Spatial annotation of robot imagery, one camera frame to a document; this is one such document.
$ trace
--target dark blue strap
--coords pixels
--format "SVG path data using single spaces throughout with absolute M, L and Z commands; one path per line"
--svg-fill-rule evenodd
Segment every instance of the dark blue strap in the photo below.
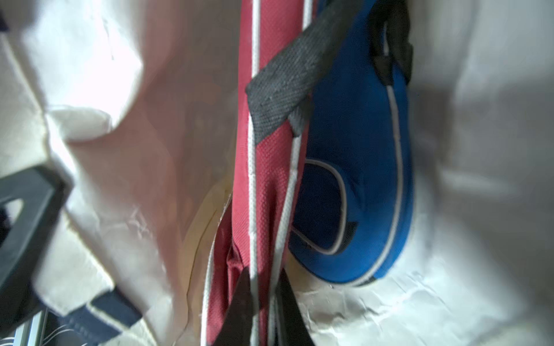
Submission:
M 94 298 L 90 303 L 126 327 L 131 327 L 142 318 L 142 314 L 117 287 Z M 87 306 L 72 311 L 63 320 L 89 344 L 100 344 L 121 334 L 120 330 L 92 314 Z

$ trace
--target white piping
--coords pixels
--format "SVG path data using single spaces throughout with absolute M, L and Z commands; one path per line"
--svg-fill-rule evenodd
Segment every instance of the white piping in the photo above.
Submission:
M 301 231 L 297 230 L 296 228 L 292 227 L 293 232 L 308 246 L 316 250 L 317 252 L 320 252 L 324 255 L 334 255 L 338 252 L 340 249 L 342 242 L 344 241 L 345 233 L 346 233 L 346 213 L 348 210 L 348 202 L 346 199 L 346 186 L 345 182 L 342 179 L 342 176 L 340 173 L 335 169 L 335 167 L 331 166 L 330 164 L 314 160 L 314 159 L 306 159 L 306 164 L 313 164 L 315 166 L 319 166 L 321 168 L 327 169 L 333 176 L 337 179 L 338 183 L 338 189 L 341 192 L 341 218 L 338 223 L 338 232 L 337 236 L 335 238 L 335 241 L 333 242 L 333 245 L 331 245 L 330 248 L 326 249 L 324 247 L 319 246 L 318 244 L 314 243 L 310 240 L 307 236 L 304 235 Z
M 384 40 L 383 45 L 384 54 L 388 55 L 388 43 L 387 40 Z M 396 154 L 396 201 L 394 202 L 394 214 L 392 216 L 391 229 L 388 233 L 387 242 L 381 251 L 381 254 L 373 263 L 371 268 L 358 279 L 344 283 L 344 284 L 334 284 L 336 286 L 358 286 L 365 283 L 369 280 L 381 267 L 385 259 L 387 259 L 388 254 L 391 252 L 392 245 L 394 244 L 394 238 L 396 237 L 396 232 L 398 229 L 398 221 L 400 219 L 400 211 L 402 207 L 402 195 L 404 189 L 404 163 L 402 161 L 402 146 L 400 138 L 400 124 L 399 124 L 399 115 L 398 115 L 398 105 L 396 103 L 396 97 L 394 95 L 394 89 L 392 86 L 387 85 L 387 95 L 388 102 L 391 108 L 391 120 L 392 120 L 392 131 L 394 137 L 394 151 Z
M 304 0 L 304 12 L 302 14 L 302 30 L 305 30 L 312 20 L 313 0 Z M 300 148 L 302 146 L 302 135 L 293 138 L 293 145 L 290 152 L 290 171 L 289 181 L 286 187 L 285 203 L 277 228 L 275 237 L 275 249 L 273 252 L 273 261 L 271 262 L 271 279 L 269 281 L 269 314 L 268 314 L 268 346 L 275 343 L 275 289 L 281 274 L 281 262 L 285 252 L 286 236 L 289 231 L 290 214 L 293 209 L 294 191 L 298 180 L 298 161 L 300 159 Z
M 208 305 L 209 305 L 209 296 L 212 291 L 212 281 L 213 281 L 213 248 L 216 244 L 216 237 L 214 237 L 212 242 L 212 247 L 209 251 L 208 256 L 208 268 L 206 269 L 206 281 L 204 282 L 204 297 L 202 298 L 202 323 L 200 331 L 200 346 L 207 346 L 207 328 L 208 328 Z
M 252 1 L 252 78 L 260 69 L 260 17 L 261 0 Z M 254 125 L 248 113 L 248 236 L 250 241 L 250 293 L 252 294 L 252 331 L 250 346 L 258 346 L 260 341 L 258 295 L 258 235 L 256 227 L 256 144 Z
M 60 334 L 63 334 L 63 333 L 66 333 L 66 332 L 74 332 L 74 331 L 75 330 L 73 330 L 71 328 L 62 329 L 62 330 L 58 331 L 57 333 L 53 334 L 53 336 L 50 339 L 45 338 L 44 342 L 42 343 L 42 346 L 45 346 L 46 344 L 48 344 L 50 341 L 52 341 L 55 337 L 57 337 Z

